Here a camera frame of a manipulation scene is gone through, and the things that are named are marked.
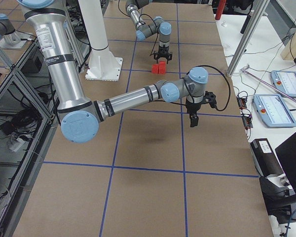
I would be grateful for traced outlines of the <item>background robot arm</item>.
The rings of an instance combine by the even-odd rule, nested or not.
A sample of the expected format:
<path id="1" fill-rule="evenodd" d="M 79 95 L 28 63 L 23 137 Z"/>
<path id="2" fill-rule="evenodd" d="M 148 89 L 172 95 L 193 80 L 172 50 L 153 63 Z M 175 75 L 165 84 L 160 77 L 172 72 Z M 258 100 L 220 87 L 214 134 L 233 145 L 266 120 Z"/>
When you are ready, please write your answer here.
<path id="1" fill-rule="evenodd" d="M 9 18 L 0 13 L 0 47 L 3 49 L 21 49 L 26 42 L 33 41 L 34 37 L 17 31 Z"/>

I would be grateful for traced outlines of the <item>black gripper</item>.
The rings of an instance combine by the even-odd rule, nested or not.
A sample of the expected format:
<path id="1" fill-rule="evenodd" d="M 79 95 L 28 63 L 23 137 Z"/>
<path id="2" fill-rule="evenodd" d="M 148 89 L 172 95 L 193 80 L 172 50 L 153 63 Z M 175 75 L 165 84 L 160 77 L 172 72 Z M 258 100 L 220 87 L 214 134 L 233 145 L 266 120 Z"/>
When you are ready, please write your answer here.
<path id="1" fill-rule="evenodd" d="M 185 107 L 189 113 L 190 127 L 198 126 L 199 117 L 196 114 L 200 110 L 202 102 L 203 97 L 186 97 Z"/>
<path id="2" fill-rule="evenodd" d="M 159 58 L 165 58 L 167 59 L 167 64 L 169 63 L 169 61 L 172 60 L 172 52 L 169 52 L 169 47 L 158 47 L 158 52 L 155 51 L 153 53 L 153 58 L 156 62 L 158 62 Z"/>

